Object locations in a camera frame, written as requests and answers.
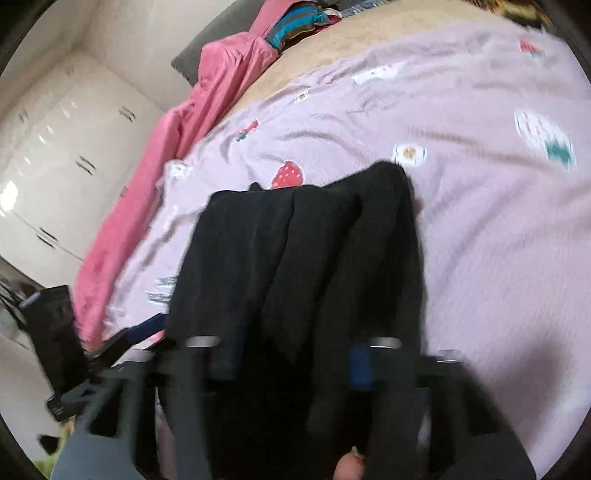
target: floor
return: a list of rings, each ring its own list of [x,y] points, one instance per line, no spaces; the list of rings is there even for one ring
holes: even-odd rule
[[[36,286],[36,283],[33,282],[33,280],[20,273],[16,268],[14,268],[10,263],[6,262],[2,257],[0,257],[0,277],[6,278],[10,283],[15,283],[19,285],[25,284],[33,287]]]
[[[51,390],[35,355],[4,335],[0,335],[0,385],[4,421],[30,459],[43,458],[37,435],[59,432],[45,407]]]

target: bedroom wall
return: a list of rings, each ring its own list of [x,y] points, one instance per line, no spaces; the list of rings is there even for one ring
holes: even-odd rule
[[[57,0],[27,34],[0,77],[0,118],[79,42],[99,0]]]
[[[101,0],[84,47],[163,110],[189,84],[172,59],[234,0]]]

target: striped fabric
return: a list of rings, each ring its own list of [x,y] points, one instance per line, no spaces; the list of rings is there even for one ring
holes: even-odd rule
[[[281,51],[286,42],[298,35],[313,32],[321,25],[330,25],[328,15],[321,12],[314,2],[299,2],[287,11],[265,39],[273,48]]]
[[[390,0],[361,0],[358,4],[341,10],[343,18],[359,14],[364,10],[370,10],[380,5],[387,4]]]
[[[466,3],[482,8],[483,10],[490,10],[492,8],[491,0],[464,0]]]

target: bed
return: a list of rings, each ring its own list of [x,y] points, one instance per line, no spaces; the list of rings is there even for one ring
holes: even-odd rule
[[[426,349],[460,352],[542,478],[591,406],[590,102],[567,45],[464,2],[344,19],[284,52],[166,165],[105,336],[166,311],[211,193],[322,185],[391,160],[416,192]]]

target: beige blanket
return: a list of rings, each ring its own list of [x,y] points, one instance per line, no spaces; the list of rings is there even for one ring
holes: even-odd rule
[[[508,21],[461,0],[394,0],[345,18],[337,25],[286,50],[246,91],[226,117],[263,100],[299,76],[339,58],[350,57],[405,35],[472,18],[491,22]]]

